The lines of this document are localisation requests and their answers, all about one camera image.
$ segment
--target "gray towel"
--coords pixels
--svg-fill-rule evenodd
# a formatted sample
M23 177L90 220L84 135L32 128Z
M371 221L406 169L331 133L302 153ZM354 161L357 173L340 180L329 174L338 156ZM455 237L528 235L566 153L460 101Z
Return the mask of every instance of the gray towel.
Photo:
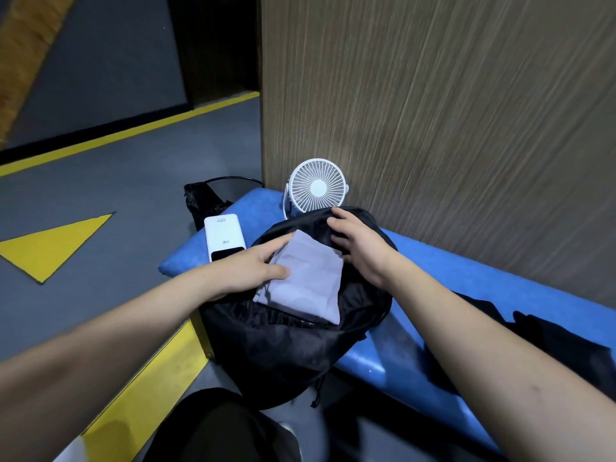
M261 286L254 301L311 321L322 318L340 324L338 290L344 261L338 250L298 230L273 255L270 264L276 263L289 267L291 275Z

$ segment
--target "backpack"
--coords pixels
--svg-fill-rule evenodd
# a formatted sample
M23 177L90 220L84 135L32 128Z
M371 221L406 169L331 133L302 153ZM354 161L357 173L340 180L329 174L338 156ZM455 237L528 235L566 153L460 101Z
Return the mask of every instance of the backpack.
M364 209L344 208L396 245ZM331 241L326 223L331 209L318 209L273 225L253 246L302 230L314 240L341 249ZM263 410L284 404L317 382L368 329L389 313L392 297L364 279L350 263L343 266L338 307L340 324L310 322L255 303L256 289L227 295L200 307L203 325L216 361L244 398Z

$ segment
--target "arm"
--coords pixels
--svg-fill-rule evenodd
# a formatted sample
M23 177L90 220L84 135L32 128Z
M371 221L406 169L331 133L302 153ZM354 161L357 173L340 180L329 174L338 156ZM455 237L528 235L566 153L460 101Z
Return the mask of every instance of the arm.
M266 264L292 234L171 279L0 364L0 448L8 461L54 458L205 301L286 278Z
M465 402L513 461L612 461L616 404L390 248L339 208L347 261L388 290Z

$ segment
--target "desk fan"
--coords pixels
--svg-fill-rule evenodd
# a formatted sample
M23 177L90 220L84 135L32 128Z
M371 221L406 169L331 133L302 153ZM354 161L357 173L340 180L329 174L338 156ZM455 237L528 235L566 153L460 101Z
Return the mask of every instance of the desk fan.
M282 214L287 220L288 199L301 212L308 212L340 206L348 192L349 186L337 165L326 159L310 159L293 170L282 196Z

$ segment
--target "dark doorway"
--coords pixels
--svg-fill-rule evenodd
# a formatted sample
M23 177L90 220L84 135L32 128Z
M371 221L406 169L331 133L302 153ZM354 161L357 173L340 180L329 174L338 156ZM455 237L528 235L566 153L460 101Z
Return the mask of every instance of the dark doorway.
M257 0L167 0L190 103L259 90Z

